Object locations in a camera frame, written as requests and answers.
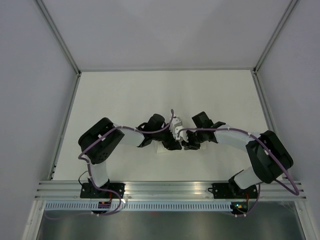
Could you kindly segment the white cloth napkin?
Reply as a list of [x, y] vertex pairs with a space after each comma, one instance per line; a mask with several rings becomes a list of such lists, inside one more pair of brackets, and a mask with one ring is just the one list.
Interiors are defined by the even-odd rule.
[[[166, 149], [161, 142], [154, 141], [154, 147], [157, 154], [164, 154], [169, 152], [179, 152], [179, 150], [168, 150]], [[199, 151], [206, 150], [207, 149], [207, 143], [201, 143]]]

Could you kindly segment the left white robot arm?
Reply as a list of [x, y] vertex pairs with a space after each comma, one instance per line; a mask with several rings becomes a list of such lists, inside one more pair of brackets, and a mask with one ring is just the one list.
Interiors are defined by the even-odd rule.
[[107, 159], [118, 145], [137, 148], [149, 146], [152, 142], [161, 143], [168, 151], [181, 150], [181, 137], [178, 130], [182, 120], [172, 115], [169, 122], [155, 113], [147, 122], [136, 128], [114, 124], [104, 117], [87, 130], [78, 140], [81, 148], [79, 159], [87, 164], [88, 179], [81, 185], [82, 199], [121, 199], [125, 184], [111, 182], [107, 173]]

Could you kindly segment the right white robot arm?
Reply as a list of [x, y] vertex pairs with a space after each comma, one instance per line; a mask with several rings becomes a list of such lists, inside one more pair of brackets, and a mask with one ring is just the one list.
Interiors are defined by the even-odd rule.
[[184, 149], [198, 150], [202, 143], [212, 142], [247, 153], [250, 167], [228, 180], [228, 192], [235, 198], [241, 197], [254, 185], [277, 181], [280, 175], [287, 175], [294, 165], [289, 152], [271, 130], [250, 133], [222, 121], [213, 122], [204, 111], [193, 116], [192, 120], [195, 128], [182, 128], [177, 131], [177, 135], [183, 137]]

